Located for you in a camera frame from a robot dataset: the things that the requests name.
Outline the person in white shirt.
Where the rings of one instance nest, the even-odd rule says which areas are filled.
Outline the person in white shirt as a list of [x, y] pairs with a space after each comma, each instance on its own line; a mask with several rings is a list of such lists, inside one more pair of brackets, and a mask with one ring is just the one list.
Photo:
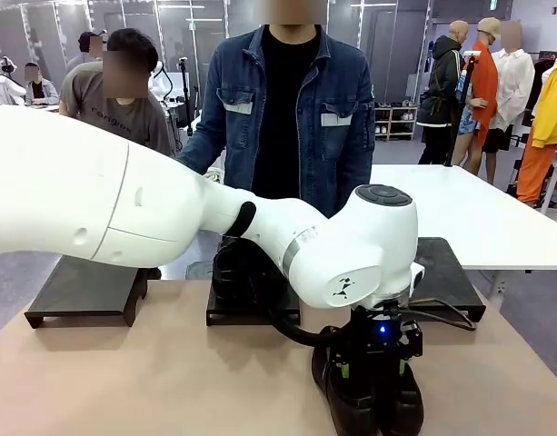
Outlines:
[[507, 151], [512, 129], [524, 112], [535, 75], [531, 56], [521, 49], [522, 25], [518, 21], [501, 23], [501, 49], [492, 54], [498, 71], [497, 112], [491, 120], [483, 152], [486, 180], [494, 184], [499, 150]]

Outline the man in grey jacket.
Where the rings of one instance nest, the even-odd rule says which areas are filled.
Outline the man in grey jacket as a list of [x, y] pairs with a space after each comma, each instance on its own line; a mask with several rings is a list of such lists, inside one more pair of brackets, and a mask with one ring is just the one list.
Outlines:
[[78, 65], [99, 61], [104, 49], [104, 32], [82, 32], [78, 38], [79, 53], [70, 59], [66, 71], [73, 71]]

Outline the black background tripod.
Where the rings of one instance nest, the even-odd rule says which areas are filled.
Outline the black background tripod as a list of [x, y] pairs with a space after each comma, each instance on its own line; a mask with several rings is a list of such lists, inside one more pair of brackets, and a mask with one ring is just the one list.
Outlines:
[[186, 62], [187, 62], [187, 58], [184, 57], [180, 57], [178, 59], [178, 69], [182, 74], [182, 80], [183, 80], [183, 92], [184, 92], [184, 107], [185, 107], [185, 114], [186, 114], [186, 120], [187, 120], [187, 125], [186, 125], [186, 132], [187, 132], [187, 136], [191, 137], [194, 134], [194, 128], [193, 128], [193, 114], [192, 114], [192, 109], [191, 109], [191, 101], [190, 101], [190, 90], [189, 90], [189, 79], [187, 76], [187, 68], [186, 68]]

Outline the mannequin in orange garment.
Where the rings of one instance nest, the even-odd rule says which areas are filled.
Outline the mannequin in orange garment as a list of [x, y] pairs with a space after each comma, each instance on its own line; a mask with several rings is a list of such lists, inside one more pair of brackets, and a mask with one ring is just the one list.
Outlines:
[[501, 39], [501, 22], [494, 17], [483, 18], [477, 25], [477, 37], [473, 51], [463, 68], [458, 88], [463, 90], [466, 79], [470, 79], [465, 93], [461, 121], [455, 140], [452, 165], [459, 166], [474, 175], [478, 174], [482, 162], [482, 149], [490, 130], [491, 120], [497, 112], [498, 72], [490, 46]]

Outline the man in grey t-shirt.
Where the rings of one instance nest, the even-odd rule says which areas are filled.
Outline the man in grey t-shirt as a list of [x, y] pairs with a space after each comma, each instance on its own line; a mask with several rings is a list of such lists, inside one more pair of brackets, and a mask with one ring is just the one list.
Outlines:
[[157, 64], [148, 36], [134, 28], [118, 29], [100, 61], [80, 64], [66, 75], [59, 113], [171, 157], [164, 109], [148, 89]]

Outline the seated person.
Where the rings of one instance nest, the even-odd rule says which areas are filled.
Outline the seated person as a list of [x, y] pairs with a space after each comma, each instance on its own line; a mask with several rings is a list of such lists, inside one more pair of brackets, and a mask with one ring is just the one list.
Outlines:
[[42, 76], [39, 66], [29, 62], [25, 64], [27, 106], [44, 106], [59, 104], [59, 96], [54, 85]]

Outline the mannequin in dark jacket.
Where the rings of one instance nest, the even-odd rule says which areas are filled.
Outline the mannequin in dark jacket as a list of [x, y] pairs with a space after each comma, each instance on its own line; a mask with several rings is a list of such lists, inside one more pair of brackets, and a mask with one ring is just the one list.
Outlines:
[[469, 25], [462, 20], [449, 26], [433, 46], [433, 68], [420, 99], [417, 124], [423, 128], [425, 147], [418, 164], [444, 164], [452, 143], [458, 107], [456, 88], [464, 66], [460, 53]]

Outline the person in denim jacket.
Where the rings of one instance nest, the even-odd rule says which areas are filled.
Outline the person in denim jacket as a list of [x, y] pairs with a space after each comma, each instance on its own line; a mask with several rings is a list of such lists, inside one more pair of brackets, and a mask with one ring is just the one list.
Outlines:
[[210, 60], [199, 124], [224, 131], [226, 185], [332, 216], [371, 176], [368, 61], [319, 25], [263, 25], [225, 39]]

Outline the white table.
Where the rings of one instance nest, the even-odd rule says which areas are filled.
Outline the white table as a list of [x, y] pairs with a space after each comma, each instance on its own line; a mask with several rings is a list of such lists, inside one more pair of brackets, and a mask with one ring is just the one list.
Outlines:
[[460, 167], [375, 164], [371, 183], [409, 194], [419, 235], [445, 239], [466, 270], [557, 271], [557, 222]]

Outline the mannequin in yellow jacket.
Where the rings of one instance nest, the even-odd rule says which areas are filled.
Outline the mannequin in yellow jacket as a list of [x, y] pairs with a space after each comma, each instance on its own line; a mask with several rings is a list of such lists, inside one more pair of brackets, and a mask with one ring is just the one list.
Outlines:
[[538, 203], [545, 176], [556, 153], [557, 60], [542, 80], [542, 90], [518, 175], [517, 198], [520, 202], [530, 206]]

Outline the black shoe stand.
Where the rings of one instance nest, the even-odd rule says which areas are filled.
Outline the black shoe stand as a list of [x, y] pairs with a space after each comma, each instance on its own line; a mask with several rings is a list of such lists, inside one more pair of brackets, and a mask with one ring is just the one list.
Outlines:
[[482, 319], [486, 305], [445, 239], [420, 237], [415, 261], [424, 267], [424, 275], [410, 297], [411, 310], [461, 321], [458, 310], [471, 322]]
[[270, 310], [264, 310], [255, 300], [251, 305], [224, 305], [216, 298], [211, 282], [205, 311], [205, 323], [208, 327], [215, 325], [271, 325], [268, 312], [276, 315], [281, 321], [288, 321], [296, 326], [301, 324], [301, 309], [299, 317], [282, 317]]
[[121, 319], [131, 327], [136, 305], [147, 295], [146, 269], [93, 263], [63, 256], [36, 295], [25, 318], [34, 329], [47, 318], [67, 324], [70, 318], [92, 324]]

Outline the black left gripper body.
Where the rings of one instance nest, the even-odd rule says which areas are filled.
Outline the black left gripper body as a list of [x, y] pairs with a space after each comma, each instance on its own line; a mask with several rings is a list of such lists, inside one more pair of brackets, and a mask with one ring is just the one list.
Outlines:
[[384, 302], [374, 309], [358, 306], [341, 328], [331, 346], [331, 362], [351, 364], [369, 359], [388, 358], [399, 361], [402, 356], [402, 315], [398, 302]]

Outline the person's right forearm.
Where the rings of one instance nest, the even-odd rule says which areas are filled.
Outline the person's right forearm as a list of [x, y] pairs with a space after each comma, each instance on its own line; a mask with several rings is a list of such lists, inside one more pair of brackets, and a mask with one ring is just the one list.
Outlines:
[[204, 175], [220, 157], [225, 147], [224, 131], [204, 129], [200, 124], [175, 160]]

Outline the white shoe rack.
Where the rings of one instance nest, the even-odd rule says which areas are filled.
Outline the white shoe rack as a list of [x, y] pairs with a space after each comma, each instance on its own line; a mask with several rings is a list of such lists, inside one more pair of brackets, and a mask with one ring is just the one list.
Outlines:
[[418, 107], [409, 101], [398, 105], [377, 104], [375, 113], [375, 139], [378, 141], [412, 140]]

